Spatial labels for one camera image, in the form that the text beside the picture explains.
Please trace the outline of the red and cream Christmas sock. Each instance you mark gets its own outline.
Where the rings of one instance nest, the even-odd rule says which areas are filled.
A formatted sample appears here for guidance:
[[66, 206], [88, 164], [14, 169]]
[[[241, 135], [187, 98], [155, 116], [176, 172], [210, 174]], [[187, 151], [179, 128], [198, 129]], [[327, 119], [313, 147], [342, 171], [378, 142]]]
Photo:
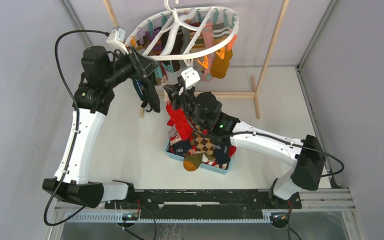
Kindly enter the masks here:
[[179, 134], [181, 140], [188, 140], [190, 135], [193, 133], [193, 129], [187, 122], [187, 118], [181, 108], [174, 110], [172, 104], [169, 100], [168, 93], [163, 90], [164, 102], [166, 111], [170, 117], [170, 120], [167, 122], [167, 125], [170, 127], [175, 127], [177, 133]]

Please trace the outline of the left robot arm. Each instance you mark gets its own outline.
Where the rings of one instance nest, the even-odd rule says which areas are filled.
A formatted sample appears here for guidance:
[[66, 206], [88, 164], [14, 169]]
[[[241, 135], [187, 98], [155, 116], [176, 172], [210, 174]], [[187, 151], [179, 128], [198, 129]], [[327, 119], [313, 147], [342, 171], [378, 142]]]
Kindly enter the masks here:
[[134, 48], [127, 53], [92, 46], [81, 58], [83, 73], [73, 94], [72, 127], [63, 159], [52, 178], [43, 180], [42, 189], [62, 202], [95, 208], [102, 202], [116, 201], [129, 209], [137, 196], [129, 184], [119, 180], [90, 181], [90, 162], [100, 128], [115, 97], [114, 88], [128, 79], [143, 84], [145, 101], [160, 112], [154, 70], [159, 66]]

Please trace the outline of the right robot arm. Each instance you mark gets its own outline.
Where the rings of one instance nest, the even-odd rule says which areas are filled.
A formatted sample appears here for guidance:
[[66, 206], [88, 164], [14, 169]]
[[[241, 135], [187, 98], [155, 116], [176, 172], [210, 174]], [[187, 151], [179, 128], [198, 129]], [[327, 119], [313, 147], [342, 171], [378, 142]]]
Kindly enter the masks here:
[[211, 92], [195, 96], [193, 87], [186, 90], [179, 83], [165, 85], [163, 89], [173, 109], [181, 110], [193, 133], [226, 147], [261, 152], [290, 167], [272, 185], [269, 203], [273, 207], [282, 208], [301, 190], [318, 190], [326, 158], [315, 136], [300, 139], [255, 128], [222, 112], [222, 103]]

